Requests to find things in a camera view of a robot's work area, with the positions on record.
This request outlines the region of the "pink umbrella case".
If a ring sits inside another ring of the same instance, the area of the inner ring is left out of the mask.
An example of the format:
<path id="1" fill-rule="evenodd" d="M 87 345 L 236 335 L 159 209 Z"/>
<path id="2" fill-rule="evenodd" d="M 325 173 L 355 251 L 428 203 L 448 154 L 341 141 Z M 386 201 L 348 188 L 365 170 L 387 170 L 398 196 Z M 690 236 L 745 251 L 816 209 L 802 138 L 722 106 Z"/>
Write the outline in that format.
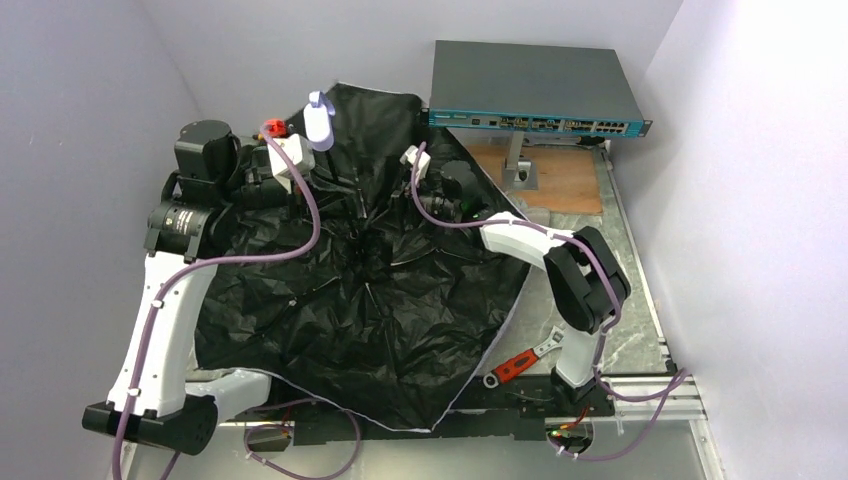
<path id="1" fill-rule="evenodd" d="M 524 217 L 535 224 L 549 227 L 551 225 L 551 211 L 545 207 L 527 207 L 522 210 Z"/>

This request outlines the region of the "lilac umbrella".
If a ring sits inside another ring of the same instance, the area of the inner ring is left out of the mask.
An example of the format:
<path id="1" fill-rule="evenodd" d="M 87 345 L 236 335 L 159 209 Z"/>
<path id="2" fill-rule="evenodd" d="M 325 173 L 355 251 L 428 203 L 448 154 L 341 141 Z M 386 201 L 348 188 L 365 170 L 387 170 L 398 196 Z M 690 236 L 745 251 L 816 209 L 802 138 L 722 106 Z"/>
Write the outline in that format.
<path id="1" fill-rule="evenodd" d="M 431 430 L 511 319 L 529 267 L 393 198 L 411 146 L 431 160 L 421 195 L 440 193 L 443 164 L 474 162 L 449 131 L 421 124 L 418 96 L 348 84 L 328 96 L 335 142 L 311 174 L 317 245 L 281 263 L 220 266 L 196 358 L 204 370 L 277 374 L 388 429 Z"/>

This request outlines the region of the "wooden base board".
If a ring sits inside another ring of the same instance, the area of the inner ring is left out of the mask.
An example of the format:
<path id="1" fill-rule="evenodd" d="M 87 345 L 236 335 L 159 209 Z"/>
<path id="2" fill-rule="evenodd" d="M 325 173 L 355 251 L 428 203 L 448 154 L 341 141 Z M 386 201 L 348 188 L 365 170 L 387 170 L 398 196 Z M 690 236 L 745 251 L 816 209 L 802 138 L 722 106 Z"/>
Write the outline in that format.
<path id="1" fill-rule="evenodd" d="M 528 206 L 545 207 L 568 214 L 599 215 L 603 212 L 601 190 L 590 150 L 568 147 L 523 147 L 522 155 L 537 169 L 536 190 L 517 190 L 502 181 L 502 164 L 508 148 L 470 145 L 467 150 L 507 194 Z"/>

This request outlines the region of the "network switch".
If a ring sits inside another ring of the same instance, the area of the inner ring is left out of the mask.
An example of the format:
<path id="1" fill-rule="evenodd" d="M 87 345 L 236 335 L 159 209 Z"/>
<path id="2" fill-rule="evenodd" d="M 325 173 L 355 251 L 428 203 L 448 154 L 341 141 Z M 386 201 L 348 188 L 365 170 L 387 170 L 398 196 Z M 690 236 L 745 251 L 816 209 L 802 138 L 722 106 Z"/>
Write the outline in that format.
<path id="1" fill-rule="evenodd" d="M 427 122 L 509 135 L 501 179 L 535 190 L 537 167 L 521 156 L 529 134 L 640 138 L 643 116 L 612 49 L 439 40 Z"/>

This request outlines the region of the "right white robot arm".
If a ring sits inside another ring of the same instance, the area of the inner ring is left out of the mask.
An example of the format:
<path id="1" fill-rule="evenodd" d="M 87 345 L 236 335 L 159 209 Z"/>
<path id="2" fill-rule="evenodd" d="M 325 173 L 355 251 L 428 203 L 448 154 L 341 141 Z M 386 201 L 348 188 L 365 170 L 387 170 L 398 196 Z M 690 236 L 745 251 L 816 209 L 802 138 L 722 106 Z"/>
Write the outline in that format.
<path id="1" fill-rule="evenodd" d="M 489 389 L 503 385 L 558 349 L 554 377 L 569 401 L 577 402 L 600 382 L 602 351 L 611 328 L 605 323 L 620 320 L 622 304 L 631 292 L 603 235 L 588 227 L 577 232 L 544 227 L 508 211 L 465 223 L 439 220 L 426 211 L 417 192 L 423 155 L 419 149 L 407 159 L 412 167 L 411 196 L 422 216 L 444 228 L 476 228 L 487 250 L 544 271 L 557 311 L 566 322 L 541 345 L 487 372 L 484 385 Z"/>

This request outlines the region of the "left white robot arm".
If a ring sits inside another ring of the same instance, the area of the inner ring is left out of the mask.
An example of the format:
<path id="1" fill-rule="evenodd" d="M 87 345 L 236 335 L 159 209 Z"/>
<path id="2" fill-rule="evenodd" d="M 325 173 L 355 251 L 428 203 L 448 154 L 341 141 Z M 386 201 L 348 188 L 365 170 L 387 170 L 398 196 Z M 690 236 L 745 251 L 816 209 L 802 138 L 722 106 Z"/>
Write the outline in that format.
<path id="1" fill-rule="evenodd" d="M 242 142 L 220 120 L 181 128 L 177 168 L 148 217 L 145 277 L 133 335 L 107 398 L 84 409 L 84 429 L 127 441 L 199 454 L 217 425 L 268 400 L 271 379 L 236 369 L 214 380 L 187 379 L 201 306 L 216 266 L 174 276 L 228 248 L 237 216 L 286 205 L 268 152 Z"/>

